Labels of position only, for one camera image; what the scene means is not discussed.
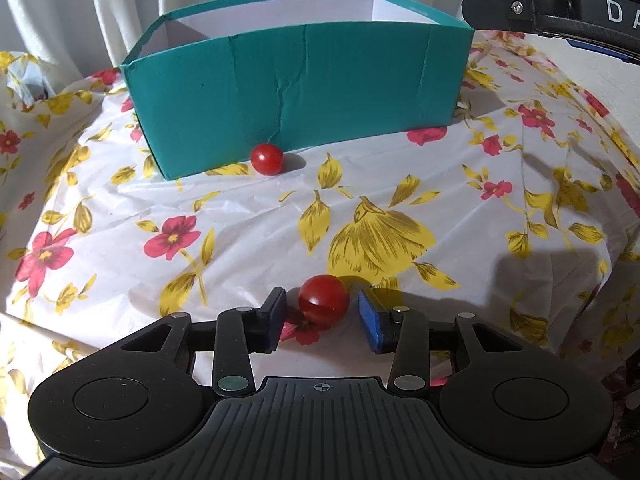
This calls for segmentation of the floral bed sheet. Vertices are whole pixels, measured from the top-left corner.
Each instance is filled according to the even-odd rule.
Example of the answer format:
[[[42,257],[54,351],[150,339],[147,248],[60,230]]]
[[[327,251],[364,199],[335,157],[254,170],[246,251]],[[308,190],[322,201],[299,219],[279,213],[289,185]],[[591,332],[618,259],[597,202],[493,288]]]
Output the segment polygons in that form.
[[[165,180],[124,78],[1,55],[1,474],[42,454],[50,375],[157,318],[332,274],[459,308],[604,377],[639,347],[639,151],[521,36],[473,44],[454,121]]]

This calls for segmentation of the teal cardboard box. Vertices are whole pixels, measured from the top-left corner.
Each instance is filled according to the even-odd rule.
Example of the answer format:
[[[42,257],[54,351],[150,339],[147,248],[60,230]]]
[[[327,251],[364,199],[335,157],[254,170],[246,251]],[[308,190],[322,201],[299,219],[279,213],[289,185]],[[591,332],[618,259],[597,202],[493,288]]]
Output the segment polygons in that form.
[[[213,0],[160,16],[122,61],[162,176],[449,124],[472,28],[413,0]]]

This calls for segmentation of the red cherry tomato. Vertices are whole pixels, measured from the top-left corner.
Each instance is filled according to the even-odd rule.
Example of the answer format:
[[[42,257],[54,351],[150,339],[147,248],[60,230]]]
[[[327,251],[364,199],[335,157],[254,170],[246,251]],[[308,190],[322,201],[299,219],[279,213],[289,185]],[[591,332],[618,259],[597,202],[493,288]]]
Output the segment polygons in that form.
[[[276,176],[283,170],[284,154],[277,145],[258,144],[250,153],[250,163],[258,174]]]
[[[331,326],[346,314],[349,293],[339,278],[330,274],[315,275],[299,289],[298,307],[307,321]]]

